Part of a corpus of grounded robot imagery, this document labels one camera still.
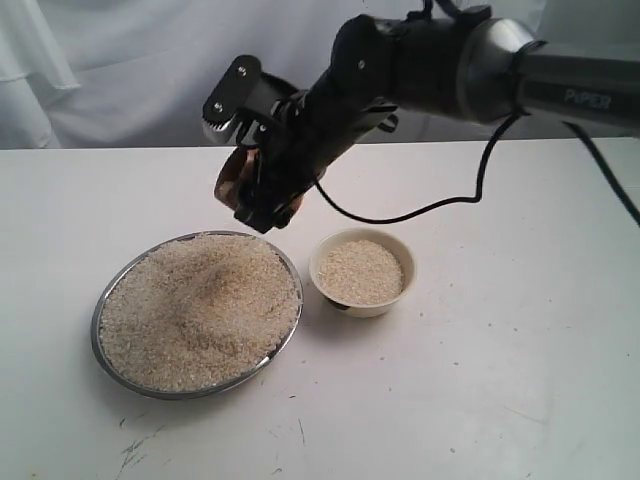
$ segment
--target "white table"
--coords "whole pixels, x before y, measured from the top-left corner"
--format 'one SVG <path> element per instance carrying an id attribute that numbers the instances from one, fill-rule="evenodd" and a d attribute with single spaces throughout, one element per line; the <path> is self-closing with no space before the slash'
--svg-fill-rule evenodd
<path id="1" fill-rule="evenodd" d="M 640 142 L 598 144 L 638 199 Z M 324 184 L 394 215 L 472 193 L 482 148 L 358 146 Z M 247 231 L 212 199 L 229 151 L 0 152 L 3 480 L 640 478 L 640 231 L 577 141 L 502 142 L 480 205 L 388 228 L 419 279 L 387 317 L 311 286 L 241 388 L 167 403 L 107 377 L 88 332 L 111 277 L 174 236 Z M 266 238 L 308 284 L 350 226 L 311 192 Z"/>

